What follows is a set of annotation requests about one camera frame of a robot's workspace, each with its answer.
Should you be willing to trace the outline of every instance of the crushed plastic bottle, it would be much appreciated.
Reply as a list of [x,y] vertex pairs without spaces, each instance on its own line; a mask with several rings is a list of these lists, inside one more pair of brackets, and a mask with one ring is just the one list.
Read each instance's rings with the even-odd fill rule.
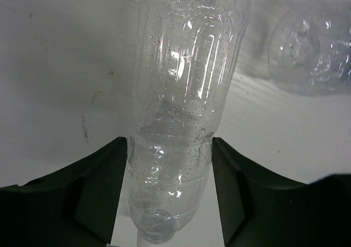
[[275,85],[298,95],[325,95],[351,75],[351,4],[309,0],[279,21],[268,50]]
[[251,0],[142,0],[129,211],[150,242],[193,217]]

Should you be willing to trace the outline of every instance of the clear plastic bottle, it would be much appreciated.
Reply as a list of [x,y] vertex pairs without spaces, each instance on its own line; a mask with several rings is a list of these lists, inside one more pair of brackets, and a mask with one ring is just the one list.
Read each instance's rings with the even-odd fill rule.
[[151,242],[194,216],[250,0],[143,0],[128,143],[129,210]]
[[351,75],[351,4],[309,0],[277,24],[268,51],[269,74],[282,90],[325,95]]

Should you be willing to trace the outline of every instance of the bottle bottom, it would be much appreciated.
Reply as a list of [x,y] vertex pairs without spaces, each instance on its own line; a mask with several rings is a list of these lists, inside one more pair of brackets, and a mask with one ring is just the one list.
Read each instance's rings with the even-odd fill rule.
[[154,242],[151,242],[151,240],[148,239],[141,230],[138,230],[137,247],[170,247],[169,240],[172,237],[173,237],[173,235],[171,235],[171,237],[167,238],[165,240],[165,242],[154,243]]
[[176,221],[164,210],[150,210],[143,214],[140,232],[151,243],[164,243],[174,236]]

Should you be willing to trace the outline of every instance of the white wall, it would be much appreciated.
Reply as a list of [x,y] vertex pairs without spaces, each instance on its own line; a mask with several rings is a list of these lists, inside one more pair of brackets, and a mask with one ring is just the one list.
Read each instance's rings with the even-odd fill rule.
[[[0,186],[51,173],[126,134],[138,1],[0,0]],[[269,35],[300,1],[253,0],[217,136],[311,182],[351,172],[351,99],[296,97],[265,80]],[[113,244],[135,246],[124,199]],[[213,177],[198,215],[173,241],[220,246]]]

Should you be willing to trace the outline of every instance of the upside-down plastic bottle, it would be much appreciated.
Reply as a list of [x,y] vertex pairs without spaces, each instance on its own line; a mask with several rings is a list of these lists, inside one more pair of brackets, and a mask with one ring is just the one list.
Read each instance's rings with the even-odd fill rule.
[[250,0],[142,0],[128,140],[129,211],[162,243],[194,216]]

